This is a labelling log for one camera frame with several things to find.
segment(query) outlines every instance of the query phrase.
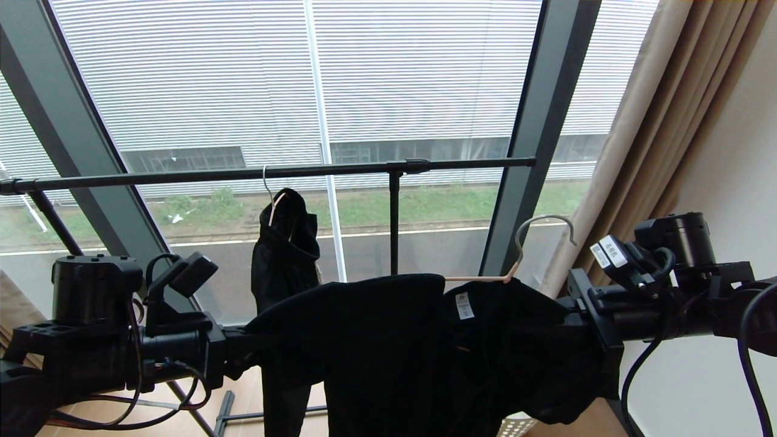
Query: white basket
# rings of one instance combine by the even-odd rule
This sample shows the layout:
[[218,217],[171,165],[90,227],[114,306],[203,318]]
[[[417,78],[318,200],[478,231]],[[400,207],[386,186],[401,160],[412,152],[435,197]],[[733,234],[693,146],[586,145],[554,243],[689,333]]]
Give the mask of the white basket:
[[497,437],[521,437],[536,423],[537,419],[530,418],[524,413],[511,414],[502,420]]

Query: grass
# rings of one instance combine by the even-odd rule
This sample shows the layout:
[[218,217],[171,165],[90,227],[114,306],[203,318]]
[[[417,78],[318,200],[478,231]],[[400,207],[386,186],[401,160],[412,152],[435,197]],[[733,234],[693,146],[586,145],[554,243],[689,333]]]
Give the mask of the grass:
[[[535,213],[571,215],[587,188],[588,180],[548,182],[542,189]],[[446,222],[457,226],[455,223],[462,221],[488,221],[493,214],[497,191],[496,184],[404,187],[399,192],[399,221],[403,225],[437,222],[443,226]],[[303,195],[308,210],[319,216],[319,229],[331,229],[326,193]],[[236,197],[228,188],[222,188],[209,198],[175,196],[165,202],[149,203],[148,208],[164,236],[207,236],[256,232],[259,213],[267,202],[266,195]],[[338,191],[337,204],[342,227],[389,225],[388,190]],[[57,212],[79,243],[83,246],[99,244],[92,226],[78,207],[58,206]],[[171,223],[170,219],[176,214],[183,220]],[[0,208],[0,220],[0,246],[58,241],[51,230],[41,232],[25,208]]]

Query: corrugated metal facade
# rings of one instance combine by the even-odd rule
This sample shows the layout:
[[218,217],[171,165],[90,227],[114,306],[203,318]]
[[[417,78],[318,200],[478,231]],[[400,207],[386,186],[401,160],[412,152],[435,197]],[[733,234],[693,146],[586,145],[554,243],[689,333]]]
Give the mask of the corrugated metal facade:
[[[120,151],[238,145],[247,166],[321,162],[301,2],[52,3]],[[564,135],[609,131],[656,3],[602,2]],[[509,136],[540,5],[314,0],[330,141]],[[0,127],[0,158],[9,172],[56,174],[18,117],[6,121],[9,112]],[[549,177],[589,177],[592,170],[592,163],[553,164]],[[435,172],[403,183],[495,182],[500,175]],[[339,177],[337,187],[386,179]],[[323,178],[271,182],[300,190],[325,186]],[[207,193],[217,185],[224,183],[141,192]],[[247,192],[261,183],[230,185]]]

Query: white clothing tag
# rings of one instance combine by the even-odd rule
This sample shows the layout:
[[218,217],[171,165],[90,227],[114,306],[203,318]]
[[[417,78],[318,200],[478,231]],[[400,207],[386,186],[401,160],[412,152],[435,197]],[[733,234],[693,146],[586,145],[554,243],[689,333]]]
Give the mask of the white clothing tag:
[[472,307],[469,305],[469,294],[463,292],[456,295],[456,309],[458,310],[458,319],[472,319],[475,314],[472,312]]
[[618,244],[615,243],[611,236],[600,239],[599,243],[604,247],[607,256],[610,257],[612,263],[615,264],[616,267],[621,267],[628,263],[626,257],[623,256],[623,253],[621,253],[621,250],[618,248]]
[[602,249],[601,246],[599,246],[599,243],[596,243],[593,246],[591,246],[591,252],[596,257],[596,261],[598,261],[599,266],[601,268],[609,267],[610,264],[612,264],[610,262],[610,259],[607,258],[607,255],[605,255],[605,250]]

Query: hanger hook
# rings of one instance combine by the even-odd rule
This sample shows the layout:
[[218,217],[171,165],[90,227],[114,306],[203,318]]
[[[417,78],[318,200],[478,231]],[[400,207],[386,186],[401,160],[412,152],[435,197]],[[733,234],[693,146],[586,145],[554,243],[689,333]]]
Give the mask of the hanger hook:
[[524,233],[526,228],[533,222],[536,222],[537,220],[542,219],[558,219],[563,222],[565,222],[570,227],[570,243],[572,243],[574,246],[577,246],[577,243],[575,242],[575,225],[572,224],[572,222],[563,215],[558,214],[543,214],[543,215],[537,215],[536,217],[532,217],[529,220],[521,223],[520,226],[518,226],[518,231],[515,233],[515,247],[518,250],[518,261],[515,262],[515,264],[519,264],[521,260],[524,259],[524,248],[521,246],[521,234]]
[[270,203],[273,203],[273,192],[270,191],[270,187],[267,186],[267,164],[262,167],[262,183],[264,184],[264,189],[267,190],[267,193],[270,195]]

